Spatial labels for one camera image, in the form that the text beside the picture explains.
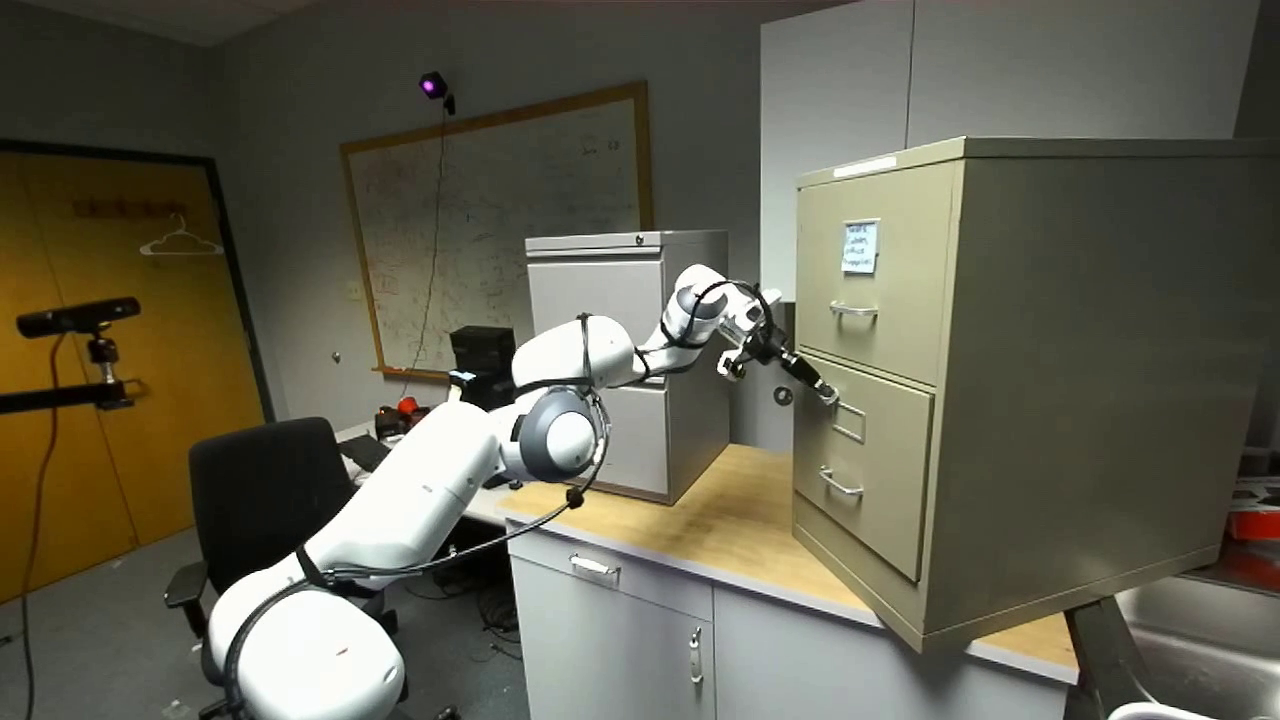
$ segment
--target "black chair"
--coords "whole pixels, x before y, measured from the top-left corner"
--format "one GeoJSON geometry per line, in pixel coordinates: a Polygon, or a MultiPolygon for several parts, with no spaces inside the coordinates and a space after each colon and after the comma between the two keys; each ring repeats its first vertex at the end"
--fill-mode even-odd
{"type": "MultiPolygon", "coordinates": [[[[225,591],[294,552],[346,502],[355,485],[322,414],[199,441],[187,452],[187,479],[199,560],[173,577],[165,604],[187,617],[202,674],[220,682],[202,643],[202,591],[225,591]]],[[[380,596],[352,589],[352,600],[394,631],[380,596]]]]}

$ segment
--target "door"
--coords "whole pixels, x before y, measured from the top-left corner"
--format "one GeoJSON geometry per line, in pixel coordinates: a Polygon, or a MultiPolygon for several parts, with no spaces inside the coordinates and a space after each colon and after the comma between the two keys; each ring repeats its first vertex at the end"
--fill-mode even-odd
{"type": "MultiPolygon", "coordinates": [[[[140,315],[114,320],[120,379],[131,409],[89,403],[54,411],[43,471],[43,528],[30,589],[90,568],[193,523],[187,447],[199,434],[263,420],[246,315],[232,274],[216,179],[197,161],[137,156],[0,156],[4,311],[40,311],[105,295],[137,295],[140,315]],[[144,248],[184,227],[181,250],[144,248]]],[[[54,340],[0,332],[0,392],[90,383],[89,334],[54,340]]],[[[0,414],[4,549],[0,600],[20,589],[37,475],[52,411],[0,414]]]]}

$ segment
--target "robotic arm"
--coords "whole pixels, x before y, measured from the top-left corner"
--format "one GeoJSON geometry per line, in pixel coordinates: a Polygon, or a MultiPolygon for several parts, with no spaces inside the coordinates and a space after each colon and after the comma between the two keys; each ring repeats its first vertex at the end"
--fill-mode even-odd
{"type": "Polygon", "coordinates": [[[725,334],[718,374],[771,364],[799,383],[831,388],[793,354],[755,287],[690,262],[660,329],[633,343],[608,315],[580,315],[521,343],[507,409],[439,403],[304,549],[232,584],[209,623],[229,699],[252,715],[388,715],[404,661],[388,631],[333,584],[369,589],[419,570],[467,498],[502,479],[592,479],[608,452],[594,388],[643,383],[698,360],[725,334]]]}

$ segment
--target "white cabinet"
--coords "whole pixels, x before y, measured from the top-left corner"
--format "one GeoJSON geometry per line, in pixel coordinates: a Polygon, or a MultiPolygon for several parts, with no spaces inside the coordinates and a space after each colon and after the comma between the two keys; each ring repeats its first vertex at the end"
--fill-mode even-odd
{"type": "MultiPolygon", "coordinates": [[[[594,311],[621,320],[635,343],[657,332],[686,262],[725,271],[725,233],[690,227],[530,234],[524,250],[535,332],[594,311]]],[[[727,442],[727,383],[714,379],[714,360],[604,388],[601,400],[612,422],[601,469],[608,492],[673,502],[727,442]]]]}
{"type": "Polygon", "coordinates": [[[1009,670],[962,650],[919,661],[875,628],[714,589],[714,713],[725,720],[1061,720],[1062,692],[1061,679],[1009,670]]]}
{"type": "Polygon", "coordinates": [[[1061,720],[1069,679],[568,535],[513,538],[530,720],[949,715],[1061,720]]]}
{"type": "Polygon", "coordinates": [[[555,535],[513,538],[530,720],[710,720],[710,584],[555,535]]]}

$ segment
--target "cabinet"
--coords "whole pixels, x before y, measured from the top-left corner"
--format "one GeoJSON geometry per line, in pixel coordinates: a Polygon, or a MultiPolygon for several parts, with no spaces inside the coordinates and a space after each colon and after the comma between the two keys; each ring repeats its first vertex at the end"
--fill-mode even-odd
{"type": "Polygon", "coordinates": [[[714,713],[1061,720],[1069,686],[968,657],[913,657],[892,635],[714,589],[714,713]]]}
{"type": "MultiPolygon", "coordinates": [[[[535,332],[594,311],[635,343],[657,332],[686,262],[725,271],[725,233],[530,234],[524,250],[535,332]]],[[[612,422],[601,486],[673,502],[727,442],[727,388],[707,360],[601,400],[612,422]]]]}
{"type": "Polygon", "coordinates": [[[799,183],[794,535],[914,650],[1205,563],[1276,148],[943,140],[799,183]]]}
{"type": "Polygon", "coordinates": [[[530,715],[714,715],[705,578],[555,535],[513,538],[513,578],[530,715]]]}

